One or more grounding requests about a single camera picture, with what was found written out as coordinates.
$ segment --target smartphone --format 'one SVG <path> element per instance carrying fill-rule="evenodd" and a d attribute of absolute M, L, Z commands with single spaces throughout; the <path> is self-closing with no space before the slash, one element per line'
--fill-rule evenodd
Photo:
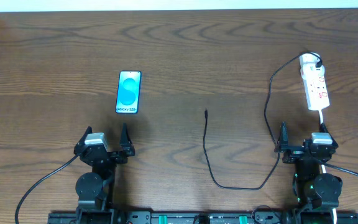
<path fill-rule="evenodd" d="M 121 71 L 118 81 L 116 113 L 136 114 L 139 107 L 140 71 Z"/>

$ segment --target green tape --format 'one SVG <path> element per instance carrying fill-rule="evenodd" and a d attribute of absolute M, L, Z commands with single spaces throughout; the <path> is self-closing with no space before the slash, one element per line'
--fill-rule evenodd
<path fill-rule="evenodd" d="M 239 219 L 240 219 L 240 224 L 248 224 L 248 218 L 245 215 L 241 215 Z"/>
<path fill-rule="evenodd" d="M 160 215 L 158 217 L 158 224 L 167 224 L 167 216 L 166 215 Z"/>

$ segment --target power outlet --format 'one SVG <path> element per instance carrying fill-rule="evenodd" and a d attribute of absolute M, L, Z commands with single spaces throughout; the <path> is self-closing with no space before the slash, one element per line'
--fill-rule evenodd
<path fill-rule="evenodd" d="M 303 54 L 299 57 L 299 61 L 309 110 L 316 111 L 328 107 L 329 98 L 324 77 L 324 65 L 316 68 L 316 63 L 319 62 L 319 58 L 312 54 Z"/>

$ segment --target white cord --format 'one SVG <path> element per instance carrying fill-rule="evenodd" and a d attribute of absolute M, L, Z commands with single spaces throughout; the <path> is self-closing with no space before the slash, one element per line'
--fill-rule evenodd
<path fill-rule="evenodd" d="M 324 122 L 323 111 L 322 111 L 322 110 L 318 110 L 318 114 L 320 115 L 320 124 L 322 124 L 322 123 Z"/>
<path fill-rule="evenodd" d="M 320 124 L 322 124 L 324 122 L 324 118 L 323 118 L 323 111 L 322 110 L 318 110 L 318 114 L 320 115 Z M 326 171 L 326 166 L 321 165 L 321 171 L 323 171 L 323 173 L 327 173 Z M 336 209 L 333 208 L 333 221 L 334 224 L 336 224 L 337 222 L 337 215 L 336 215 Z"/>

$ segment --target wooden table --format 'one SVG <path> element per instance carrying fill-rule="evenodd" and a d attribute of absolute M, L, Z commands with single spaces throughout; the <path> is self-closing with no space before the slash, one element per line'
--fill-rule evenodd
<path fill-rule="evenodd" d="M 339 149 L 331 163 L 358 172 L 358 9 L 0 13 L 0 223 L 25 191 L 73 156 L 87 126 L 117 149 L 123 122 L 137 155 L 117 169 L 114 201 L 165 210 L 252 210 L 296 204 L 294 166 L 275 162 L 263 108 L 272 73 L 304 50 L 324 58 L 331 106 L 324 120 Z M 139 113 L 114 112 L 121 70 L 143 72 Z M 298 61 L 273 83 L 268 118 L 287 121 L 292 144 L 318 130 Z M 39 185 L 22 223 L 74 210 L 80 160 Z M 339 210 L 358 212 L 358 178 L 343 179 Z"/>

